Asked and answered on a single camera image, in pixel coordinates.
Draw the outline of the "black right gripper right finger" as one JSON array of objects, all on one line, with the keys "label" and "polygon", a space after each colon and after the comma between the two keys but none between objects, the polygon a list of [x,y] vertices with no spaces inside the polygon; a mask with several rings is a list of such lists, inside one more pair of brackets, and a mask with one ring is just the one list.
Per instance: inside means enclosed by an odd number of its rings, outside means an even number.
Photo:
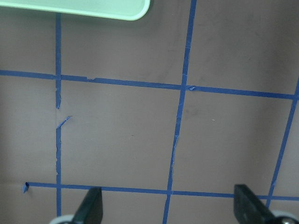
[{"label": "black right gripper right finger", "polygon": [[234,216],[239,224],[274,224],[276,219],[245,184],[234,186]]}]

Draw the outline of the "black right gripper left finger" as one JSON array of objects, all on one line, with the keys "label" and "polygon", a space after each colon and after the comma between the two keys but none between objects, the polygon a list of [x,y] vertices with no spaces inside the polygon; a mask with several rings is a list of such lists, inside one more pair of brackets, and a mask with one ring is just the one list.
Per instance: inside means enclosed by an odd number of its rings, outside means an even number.
[{"label": "black right gripper left finger", "polygon": [[90,188],[72,218],[73,224],[100,224],[103,219],[101,187]]}]

